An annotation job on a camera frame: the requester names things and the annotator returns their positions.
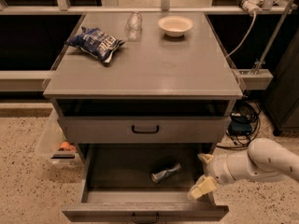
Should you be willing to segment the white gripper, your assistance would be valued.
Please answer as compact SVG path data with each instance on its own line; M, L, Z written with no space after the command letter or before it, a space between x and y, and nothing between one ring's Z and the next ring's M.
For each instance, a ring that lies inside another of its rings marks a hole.
M198 158L207 165L206 170L210 176L202 175L196 181L187 194L189 200L197 200L203 195L214 191L217 188L217 182L222 185L234 182L228 168L228 156L226 154L213 156L211 154L199 153Z

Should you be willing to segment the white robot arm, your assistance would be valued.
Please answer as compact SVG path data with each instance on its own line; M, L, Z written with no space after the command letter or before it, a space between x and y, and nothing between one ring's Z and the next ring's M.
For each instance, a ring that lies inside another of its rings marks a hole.
M257 182L277 182L290 177L299 181L299 156L279 143L267 139L253 140L246 150L233 154L200 153L205 173L189 190L189 200L198 200L217 188L247 179Z

